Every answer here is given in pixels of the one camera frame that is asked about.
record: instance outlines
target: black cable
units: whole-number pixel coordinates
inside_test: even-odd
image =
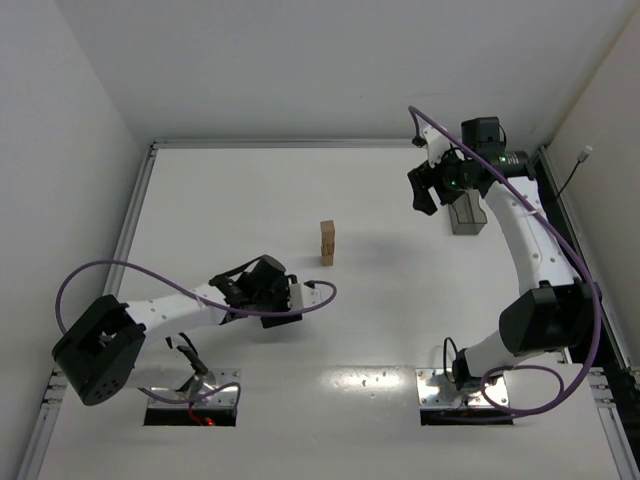
[[[575,166],[573,167],[573,170],[571,170],[571,173],[569,174],[569,177],[567,178],[567,180],[564,182],[564,185],[562,185],[562,188],[560,188],[560,190],[558,190],[558,193],[556,195],[556,198],[554,201],[558,201],[558,199],[560,198],[560,195],[562,194],[562,191],[567,188],[567,185],[569,185],[569,182],[571,181],[571,179],[573,178],[573,175],[576,173],[576,170],[578,170],[578,166],[580,165],[580,161],[577,161]]]
[[[444,339],[444,345],[442,346],[442,369],[444,370],[444,376],[447,380],[449,380],[451,383],[456,383],[455,380],[453,380],[450,376],[449,373],[447,372],[447,344],[451,343],[451,346],[453,347],[453,352],[454,352],[454,358],[456,358],[458,356],[458,347],[456,346],[456,342],[453,341],[453,338],[451,337],[447,337]]]
[[[500,127],[500,130],[502,130],[502,135],[504,137],[504,148],[507,148],[507,132],[504,131],[504,128],[502,128],[502,125],[498,125]]]
[[[184,332],[180,332],[178,335],[180,335],[184,339],[184,341],[187,342],[187,345],[189,345],[189,348],[193,350],[193,353],[196,354],[196,357],[199,357],[200,355],[198,355],[198,350],[196,349],[191,339],[187,337],[187,334]]]

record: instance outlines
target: white wall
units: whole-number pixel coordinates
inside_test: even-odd
[[[57,285],[109,256],[141,157],[53,0],[0,15],[0,478],[17,473],[53,366]],[[80,279],[65,311],[99,295]]]
[[[579,218],[633,358],[640,361],[640,11],[636,12],[550,146],[559,181],[594,148],[565,190]]]
[[[550,134],[634,0],[57,0],[133,131],[410,138],[498,115]]]

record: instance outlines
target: metal bracket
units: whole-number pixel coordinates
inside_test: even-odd
[[[587,379],[589,380],[591,394],[596,401],[596,406],[598,408],[615,408],[616,404],[613,400],[613,394],[609,388],[609,380],[607,380],[604,370],[597,367],[590,369]]]
[[[633,381],[636,384],[636,390],[640,390],[640,368],[629,367],[629,373],[631,374],[631,376],[633,376]]]
[[[205,387],[209,390],[213,390],[225,383],[237,382],[240,383],[240,369],[239,368],[210,368],[209,372],[212,374],[210,378],[215,379],[212,383],[206,383]],[[151,388],[153,393],[162,395],[171,400],[186,400],[189,398],[185,393],[178,393],[174,390],[166,388]],[[235,408],[236,397],[238,395],[237,387],[225,388],[220,393],[212,395],[200,402],[196,402],[194,410],[207,409],[207,410],[228,410]],[[169,403],[160,402],[153,398],[149,398],[147,403],[148,410],[185,410],[186,404],[172,405]]]
[[[495,410],[482,396],[479,386],[458,391],[444,375],[442,368],[416,369],[418,402],[420,410]],[[494,401],[509,406],[507,386],[502,376],[493,377],[486,385],[486,392]]]

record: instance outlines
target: wooden block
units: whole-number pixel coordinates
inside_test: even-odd
[[[323,243],[320,249],[321,255],[333,255],[335,253],[336,244],[335,243]]]
[[[333,265],[333,254],[336,248],[336,227],[333,224],[333,220],[320,222],[320,233],[322,234],[322,246],[320,248],[322,265],[330,267]]]
[[[320,222],[320,232],[322,233],[322,243],[333,243],[336,238],[336,227],[333,220]]]

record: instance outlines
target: cable connector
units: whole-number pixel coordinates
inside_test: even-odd
[[[593,152],[593,148],[591,148],[591,146],[589,145],[585,145],[582,151],[578,154],[578,163],[586,162],[587,158],[589,158],[589,155],[591,155],[591,152]]]
[[[416,135],[411,140],[411,143],[413,143],[418,148],[422,148],[427,144],[427,141],[424,138],[422,138],[420,135]]]

